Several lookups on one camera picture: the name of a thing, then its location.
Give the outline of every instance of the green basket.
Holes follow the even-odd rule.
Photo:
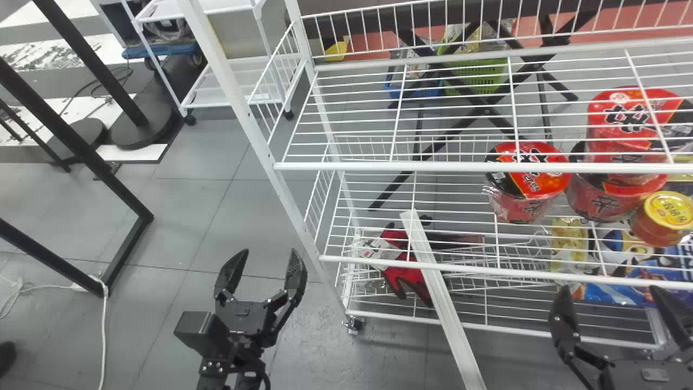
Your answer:
[[[507,60],[505,58],[492,58],[488,60],[447,62],[446,66],[463,67],[461,69],[452,70],[457,76],[478,76],[460,79],[461,82],[467,85],[475,85],[475,87],[470,87],[474,93],[492,94],[499,87],[499,85],[493,84],[500,84],[503,82],[506,64]],[[445,93],[448,96],[459,95],[459,92],[454,88],[446,88]]]

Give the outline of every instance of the white wire shelf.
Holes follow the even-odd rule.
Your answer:
[[[288,53],[273,57],[273,63],[276,65],[274,78],[263,77],[269,63],[268,58],[259,56],[228,60],[229,67],[238,78],[243,96],[251,104],[281,104],[285,100],[286,91],[296,82],[295,74],[299,71],[301,62],[299,54]],[[231,106],[209,65],[204,68],[181,105],[186,109]]]
[[[448,286],[456,279],[445,273],[444,278]],[[462,279],[458,280],[460,284],[456,286],[462,286]],[[337,288],[342,291],[347,314],[439,324],[435,310],[423,305],[414,293],[407,293],[405,300],[396,298],[380,272],[370,266],[341,264]],[[449,291],[466,329],[550,337],[547,318],[556,296],[555,286],[494,288],[489,285],[488,288],[450,288]],[[647,316],[648,309],[586,301],[576,301],[574,306],[585,342],[638,349],[660,347],[658,335],[653,331],[656,326]]]
[[[240,12],[262,8],[265,0],[200,0],[205,15]],[[152,0],[135,17],[139,24],[184,19],[177,0]]]
[[[388,68],[387,63],[364,67],[359,62],[353,66],[347,62],[321,66],[311,81],[313,87],[291,141],[284,156],[275,163],[275,169],[690,172],[689,165],[674,161],[674,158],[693,154],[690,147],[682,147],[693,142],[690,103],[693,99],[693,72],[690,71],[693,51],[690,43],[663,45],[655,41],[628,49],[598,48],[559,53],[545,66],[546,71],[577,97],[576,101],[566,100],[561,94],[563,91],[550,86],[551,81],[537,78],[544,70],[535,65],[543,65],[545,60],[525,56],[526,61],[523,61],[518,57],[522,54],[519,51],[474,53],[474,60],[444,64],[446,70],[452,71],[452,76],[437,73],[428,78],[427,85],[414,87],[413,81],[433,69],[421,66],[414,69],[411,65],[393,69]],[[492,66],[475,62],[480,56],[500,61]],[[426,64],[436,60],[435,57],[414,59],[418,63],[429,61]],[[402,86],[403,75],[407,75],[407,79],[414,78]],[[511,90],[511,82],[519,83],[521,78],[526,80]],[[457,94],[456,85],[467,87],[463,90],[467,95]],[[559,152],[548,154],[566,157],[570,157],[572,147],[580,141],[607,149],[616,138],[587,136],[590,129],[600,127],[588,124],[588,117],[604,116],[604,112],[592,108],[594,112],[588,114],[588,106],[598,107],[607,102],[593,100],[607,90],[652,96],[634,97],[633,100],[640,99],[647,113],[656,113],[655,118],[670,114],[666,123],[649,122],[652,134],[648,137],[621,139],[660,145],[639,151],[607,152],[596,148],[573,154],[596,160],[606,156],[612,161],[634,157],[656,162],[532,164],[520,162],[521,159],[484,162],[492,147],[508,141],[521,145],[537,140],[561,140]],[[679,97],[655,99],[655,90],[666,90]],[[401,92],[407,91],[416,94],[400,99]],[[477,105],[472,104],[471,99],[476,99]],[[661,103],[667,101],[681,103],[673,108],[662,108]],[[323,162],[326,147],[331,155],[330,162]]]
[[[578,238],[575,248],[556,247],[558,240],[569,237],[554,230],[553,220],[576,217],[564,198],[534,224],[503,223],[496,218],[482,191],[483,175],[425,172],[414,173],[389,200],[379,208],[372,208],[372,201],[394,177],[391,173],[347,172],[340,180],[334,171],[320,171],[315,181],[304,220],[316,241],[324,238],[320,260],[327,267],[332,263],[338,265],[336,284],[342,292],[347,314],[438,323],[435,311],[413,292],[408,292],[405,300],[395,297],[370,259],[360,258],[356,262],[360,243],[380,237],[390,222],[396,224],[394,230],[402,231],[399,214],[411,209],[428,217],[430,224],[424,227],[427,235],[438,235],[429,238],[429,242],[438,264],[448,266],[443,276],[460,318],[468,328],[549,337],[547,313],[558,287],[566,283],[573,289],[578,289],[585,280],[605,285],[618,282],[626,286],[654,284],[672,288],[671,282],[657,277],[643,280],[605,275],[617,268],[613,259],[633,255],[627,246],[623,251],[608,253],[601,246],[607,241],[605,232],[613,227],[587,223],[581,227],[585,238]],[[440,248],[458,243],[459,237],[470,236],[480,237],[480,243],[464,248]],[[399,249],[384,251],[401,252]],[[411,251],[411,243],[405,251]],[[557,257],[556,251],[566,253]],[[583,256],[584,261],[565,260],[576,254]],[[679,260],[679,269],[693,280],[693,269],[686,269],[693,264],[688,264],[684,256],[668,258]],[[631,265],[630,270],[637,269],[656,275],[660,267]],[[682,286],[693,290],[693,282],[678,282],[675,287]],[[649,349],[659,348],[663,342],[661,335],[653,332],[657,325],[650,321],[659,320],[649,318],[651,309],[587,300],[578,300],[577,307],[586,341]]]
[[[584,221],[581,226],[558,229],[560,227],[554,226],[557,219],[580,219],[562,195],[543,218],[534,223],[518,225],[497,218],[484,192],[486,179],[480,174],[414,173],[396,190],[387,188],[396,177],[391,173],[344,173],[343,180],[334,180],[331,175],[331,172],[318,175],[306,213],[306,222],[314,236],[320,235],[321,230],[325,229],[320,226],[327,226],[332,218],[329,233],[322,231],[327,236],[321,260],[326,262],[358,260],[377,264],[377,261],[360,259],[353,245],[380,237],[390,222],[396,224],[395,230],[403,231],[401,223],[398,223],[399,214],[414,209],[420,215],[429,217],[430,224],[424,230],[431,237],[436,235],[436,238],[430,239],[434,244],[432,253],[439,263],[447,265],[444,271],[465,278],[474,275],[474,278],[481,280],[492,280],[497,288],[502,287],[495,285],[501,281],[510,282],[507,287],[518,287],[518,283],[554,286],[572,283],[577,286],[591,282],[632,287],[659,285],[668,289],[693,291],[693,282],[690,282],[693,281],[693,262],[686,255],[666,254],[669,261],[659,261],[657,265],[649,262],[627,263],[629,271],[644,271],[646,275],[657,271],[681,270],[679,281],[649,276],[611,276],[619,265],[633,258],[631,246],[644,244],[625,236],[622,250],[608,245],[612,239],[605,238],[606,233],[620,229],[612,224]],[[387,192],[391,194],[390,197],[379,207],[375,206],[374,201]],[[329,208],[332,208],[332,216],[329,211],[325,213]],[[577,238],[568,235],[568,232],[578,230],[583,234]],[[482,243],[474,245],[473,251],[462,253],[463,261],[457,261],[455,253],[443,247],[459,246],[460,237],[467,236],[477,237]],[[561,240],[567,239],[574,240],[576,244],[560,244]],[[647,252],[645,257],[661,255],[657,254],[659,252],[655,248],[649,249],[651,253]],[[397,253],[401,250],[384,251]],[[414,263],[412,266],[424,265]]]
[[[414,30],[430,47],[447,49],[443,39],[453,25],[480,21],[503,25],[485,34],[465,33],[460,42],[478,46],[515,39],[523,46],[539,46],[543,38],[570,38],[572,44],[616,42],[642,37],[690,35],[693,10],[690,0],[414,0],[332,10],[302,15],[310,39],[348,42],[346,52],[321,45],[315,59],[388,58],[398,51],[398,37]]]

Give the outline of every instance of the wire shelving unit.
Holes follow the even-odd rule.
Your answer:
[[[221,92],[221,88],[216,82],[216,77],[209,64],[202,70],[202,73],[186,96],[182,100],[179,99],[168,82],[166,72],[161,68],[150,42],[144,35],[144,24],[185,19],[185,15],[181,12],[177,0],[152,0],[137,15],[130,11],[126,0],[121,0],[121,2],[149,55],[149,59],[151,59],[152,65],[164,81],[168,93],[183,117],[187,116],[193,108],[230,106],[223,92]],[[301,64],[300,56],[297,54],[298,47],[294,40],[286,39],[285,36],[281,40],[283,47],[277,47],[277,50],[272,50],[262,22],[262,8],[264,4],[265,0],[201,0],[200,2],[203,12],[207,16],[232,12],[251,12],[253,14],[267,54],[265,56],[228,59],[228,68],[237,72],[239,76],[243,75],[243,91],[246,93],[246,96],[249,95],[255,85],[262,84],[262,89],[265,90],[263,92],[265,94],[264,99],[257,98],[255,104],[277,103],[286,107],[286,115],[291,117],[290,101],[295,91],[295,85],[298,83],[298,78],[295,76],[300,75],[302,72],[299,66]],[[267,67],[267,64],[270,63],[273,66],[273,69],[270,71],[270,77],[261,83],[260,75]]]
[[[466,381],[459,358],[470,357],[464,354],[466,337],[447,328],[455,319],[466,328],[550,337],[546,318],[560,285],[693,291],[693,260],[684,255],[669,257],[682,281],[611,276],[608,259],[630,255],[605,252],[604,231],[613,227],[588,222],[579,227],[588,233],[585,246],[555,247],[556,240],[568,237],[553,229],[554,220],[577,217],[562,195],[533,223],[502,221],[489,204],[484,178],[499,171],[693,173],[687,162],[693,151],[685,146],[693,142],[693,0],[416,0],[316,15],[302,15],[296,0],[286,0],[287,36],[295,38],[303,61],[299,68],[310,85],[290,136],[275,131],[279,111],[256,118],[248,106],[262,99],[259,91],[263,80],[270,80],[271,67],[246,99],[238,92],[243,77],[221,72],[225,58],[203,9],[196,0],[178,1],[308,257],[334,285],[331,298],[347,321],[357,316],[442,325]],[[453,24],[461,24],[463,33],[457,40],[440,40]],[[481,24],[494,35],[472,36]],[[342,37],[348,37],[346,53],[316,44]],[[462,44],[486,42],[502,42],[511,50],[456,51]],[[417,56],[391,56],[403,46]],[[331,56],[344,60],[326,62]],[[505,66],[487,75],[500,80],[491,85],[495,89],[481,93],[476,87],[489,84],[471,82],[477,76],[467,71],[483,66],[471,62],[488,59]],[[400,85],[398,94],[383,88],[386,80]],[[655,98],[657,89],[678,97]],[[414,94],[426,90],[437,94]],[[630,91],[629,99],[642,100],[643,112],[656,118],[653,135],[638,138],[660,144],[642,153],[650,162],[617,162],[632,152],[574,150],[579,142],[611,140],[588,137],[595,127],[588,124],[588,110],[599,108],[603,101],[594,98],[605,90]],[[674,100],[681,104],[662,108]],[[670,115],[661,121],[663,114]],[[579,159],[611,154],[614,160],[536,164],[517,155],[514,162],[486,161],[501,142],[537,141],[558,149],[549,154]],[[305,212],[283,178],[284,171],[298,170],[317,172]],[[402,228],[407,226],[402,212],[427,216],[423,232]],[[384,253],[435,261],[361,257],[360,243],[381,237],[389,223],[409,239],[404,249]],[[422,233],[451,238],[432,243]],[[454,244],[460,235],[480,239],[458,249],[414,249]],[[553,256],[559,249],[585,261],[575,271],[557,272],[556,266],[565,265]],[[384,283],[383,267],[440,271],[444,283],[428,287],[450,304],[433,309],[413,293],[398,299]],[[671,267],[634,264],[630,269],[653,275]],[[649,350],[668,342],[651,308],[592,301],[577,306],[585,342]],[[478,374],[475,365],[468,368],[467,375]]]

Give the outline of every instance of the red noodle cup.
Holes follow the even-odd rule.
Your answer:
[[[693,126],[691,102],[658,88],[647,88],[657,123],[665,138],[689,137]],[[618,87],[604,91],[587,108],[586,162],[665,162],[662,142],[638,86]],[[689,143],[688,139],[667,139],[670,149]],[[627,185],[643,185],[656,178],[655,173],[610,174],[610,180]]]
[[[487,162],[517,161],[515,142],[496,145],[486,156]],[[553,146],[544,142],[521,142],[520,161],[551,163],[568,162]],[[570,181],[569,173],[548,172],[487,172],[486,192],[493,211],[502,221],[532,223],[546,214],[551,202]]]
[[[565,196],[579,216],[597,222],[616,222],[626,218],[666,182],[667,175],[658,175],[643,185],[616,185],[605,180],[604,175],[574,173]]]

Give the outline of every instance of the blue package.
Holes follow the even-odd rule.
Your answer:
[[[622,269],[615,271],[614,274],[623,275],[623,278],[693,282],[693,240],[662,249],[663,253],[653,255],[645,260],[632,259],[630,264],[621,265],[619,268]],[[693,308],[693,291],[670,291],[688,307]],[[655,307],[648,287],[586,283],[582,297],[576,298],[618,305]]]

